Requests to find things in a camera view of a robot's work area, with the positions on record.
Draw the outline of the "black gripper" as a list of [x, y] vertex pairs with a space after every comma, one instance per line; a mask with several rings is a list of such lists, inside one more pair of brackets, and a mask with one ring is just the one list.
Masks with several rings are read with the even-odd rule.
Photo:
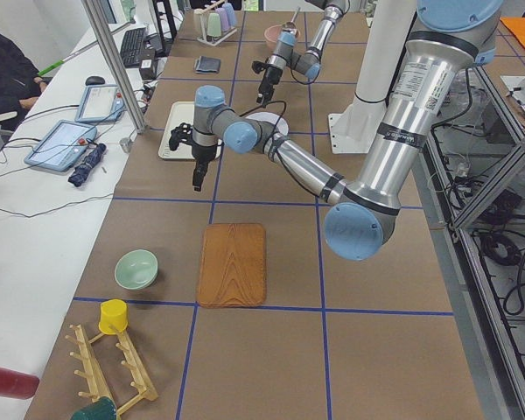
[[271, 93], [282, 77], [282, 69], [279, 66], [267, 65], [262, 78], [262, 91], [257, 93], [257, 102], [266, 105], [271, 101]]
[[192, 145], [192, 156], [195, 159], [195, 169], [192, 175], [192, 186], [195, 192], [201, 192], [209, 164], [216, 159], [216, 145]]

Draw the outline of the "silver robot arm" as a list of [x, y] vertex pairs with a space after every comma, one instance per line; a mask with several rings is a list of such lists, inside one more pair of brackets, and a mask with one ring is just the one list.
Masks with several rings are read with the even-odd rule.
[[330, 117], [332, 147], [362, 153], [347, 181], [269, 122], [237, 115], [222, 89], [197, 89], [192, 124], [193, 185], [200, 188], [218, 144], [266, 155], [331, 205], [329, 248], [347, 260], [373, 256], [393, 234], [399, 193], [455, 76], [492, 60], [498, 1], [380, 1], [353, 102]]
[[288, 67], [293, 73], [298, 72], [306, 79], [306, 84], [313, 83], [319, 76], [321, 60], [326, 44], [337, 24], [349, 11], [348, 1], [309, 1], [324, 11], [311, 43], [303, 54], [295, 51], [297, 27], [293, 21], [280, 26], [272, 54], [265, 61], [253, 61], [252, 69], [262, 74], [256, 102], [266, 105], [272, 100], [275, 86], [279, 84], [283, 72]]

